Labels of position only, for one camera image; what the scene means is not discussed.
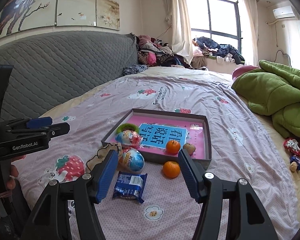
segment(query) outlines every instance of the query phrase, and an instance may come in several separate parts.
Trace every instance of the pink book cover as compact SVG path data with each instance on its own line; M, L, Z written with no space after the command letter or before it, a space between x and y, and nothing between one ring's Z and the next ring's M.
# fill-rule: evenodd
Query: pink book cover
M185 143L196 147L196 151L191 156L193 159L206 159L203 125L200 122L165 120L139 115L133 115L127 122L140 128L139 133L143 141L138 149L144 152L170 155L165 151L166 144L170 140L177 140L181 148Z

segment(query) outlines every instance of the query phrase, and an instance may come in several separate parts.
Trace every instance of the curtain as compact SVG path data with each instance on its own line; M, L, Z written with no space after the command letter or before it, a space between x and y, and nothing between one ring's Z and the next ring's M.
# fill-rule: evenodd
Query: curtain
M172 51L190 64L193 58L191 27L186 0L172 0Z
M258 9L257 0L242 0L242 55L246 65L258 66Z
M163 2L164 2L164 6L165 6L165 9L166 9L166 13L167 13L165 21L168 24L168 26L170 27L172 25L172 20L171 20L171 17L172 17L172 0L163 0Z

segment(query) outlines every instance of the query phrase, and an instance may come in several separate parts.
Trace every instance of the air conditioner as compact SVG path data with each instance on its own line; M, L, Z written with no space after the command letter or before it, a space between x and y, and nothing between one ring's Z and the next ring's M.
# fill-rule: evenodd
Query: air conditioner
M285 6L273 10L274 17L279 21L298 20L292 6Z

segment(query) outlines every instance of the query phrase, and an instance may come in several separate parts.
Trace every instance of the green hair tie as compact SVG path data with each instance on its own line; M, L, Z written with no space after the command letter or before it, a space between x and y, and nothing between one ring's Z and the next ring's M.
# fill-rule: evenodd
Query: green hair tie
M117 134L118 134L118 133L121 133L121 132L123 132L123 131L126 131L126 130L135 131L136 133L139 133L139 132L140 132L139 127L136 126L135 124L132 124L132 123L124 123L124 124L120 125L120 126L117 128Z

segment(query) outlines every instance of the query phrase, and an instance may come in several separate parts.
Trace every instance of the screw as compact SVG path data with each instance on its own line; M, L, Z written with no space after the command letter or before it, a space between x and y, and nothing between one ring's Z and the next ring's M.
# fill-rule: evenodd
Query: screw
M91 178L91 174L90 173L85 173L82 175L83 179L90 179Z
M247 185L247 184L248 184L248 182L247 182L246 179L239 179L239 183L240 183L241 185Z
M51 180L50 182L49 182L49 185L50 186L54 186L54 185L56 185L57 184L57 180L56 179L53 179L53 180Z
M211 172L207 172L204 176L205 176L207 179L213 179L213 178L214 178L214 175L213 175Z

